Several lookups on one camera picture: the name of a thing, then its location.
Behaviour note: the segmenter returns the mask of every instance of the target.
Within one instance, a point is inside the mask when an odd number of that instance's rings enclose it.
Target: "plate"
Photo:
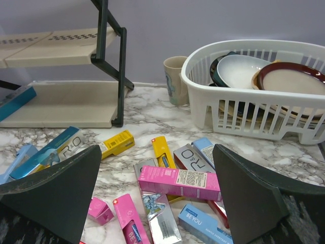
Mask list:
[[[257,75],[256,86],[260,90],[275,92],[301,93],[325,96],[325,75],[305,65],[279,62],[267,65]],[[288,111],[289,106],[282,106]],[[297,116],[300,107],[293,107],[292,114]],[[313,108],[305,108],[302,118],[308,118]],[[317,109],[313,120],[320,119],[325,109]]]
[[[217,72],[222,81],[232,88],[252,89],[253,75],[271,62],[246,55],[224,57],[217,65]]]

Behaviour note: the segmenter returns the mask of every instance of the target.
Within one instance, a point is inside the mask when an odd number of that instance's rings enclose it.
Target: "red-rimmed plate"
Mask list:
[[[301,93],[325,96],[325,75],[305,65],[279,62],[265,66],[257,76],[257,87],[260,90],[275,92]],[[293,107],[292,114],[298,115],[300,107]],[[313,108],[305,108],[302,117],[307,118]],[[314,119],[320,118],[325,109],[317,109]]]

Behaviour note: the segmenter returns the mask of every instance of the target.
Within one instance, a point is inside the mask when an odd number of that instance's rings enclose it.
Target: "black metal frame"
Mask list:
[[[126,28],[120,27],[116,19],[108,10],[108,0],[91,1],[99,11],[97,48],[96,53],[91,56],[91,62],[96,67],[118,81],[117,117],[116,119],[112,120],[112,125],[122,127],[124,119],[124,86],[130,90],[134,89],[134,84],[125,77]],[[105,61],[107,23],[109,23],[116,34],[121,38],[119,70],[116,70],[113,66]]]
[[[14,83],[0,80],[0,88],[9,89],[9,90],[17,90],[19,87],[21,87],[21,85],[16,85]]]

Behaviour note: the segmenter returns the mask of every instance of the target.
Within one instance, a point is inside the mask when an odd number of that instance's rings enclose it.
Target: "barcode label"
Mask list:
[[[176,184],[191,187],[205,188],[207,185],[207,173],[179,170]]]
[[[205,149],[202,149],[202,153],[205,154],[205,156],[210,160],[210,162],[213,164],[213,145],[206,147]]]
[[[165,171],[165,175],[171,176],[172,175],[172,171],[171,170],[166,170]]]
[[[102,153],[108,150],[108,148],[106,147],[106,145],[103,142],[98,145],[100,146]]]

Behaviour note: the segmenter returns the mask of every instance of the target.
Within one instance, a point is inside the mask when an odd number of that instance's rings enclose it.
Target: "white plastic dish basket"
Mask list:
[[[211,107],[214,132],[270,140],[280,140],[286,133],[295,132],[301,144],[317,144],[325,140],[325,113],[318,121],[313,120],[318,109],[325,109],[325,96],[208,86],[212,83],[209,73],[211,63],[230,51],[271,62],[279,59],[299,63],[325,72],[325,47],[314,44],[231,40],[204,46],[187,58],[181,71],[181,78],[188,87],[192,120],[197,127],[204,127],[208,108]],[[240,102],[245,106],[243,116],[238,118]],[[255,109],[248,121],[249,103],[255,105]],[[283,107],[288,108],[286,113],[283,113]],[[262,118],[259,108],[264,109]],[[300,112],[292,116],[292,109],[297,111],[297,108]],[[311,110],[311,113],[301,121],[305,109]],[[272,110],[274,115],[270,118],[269,111]]]

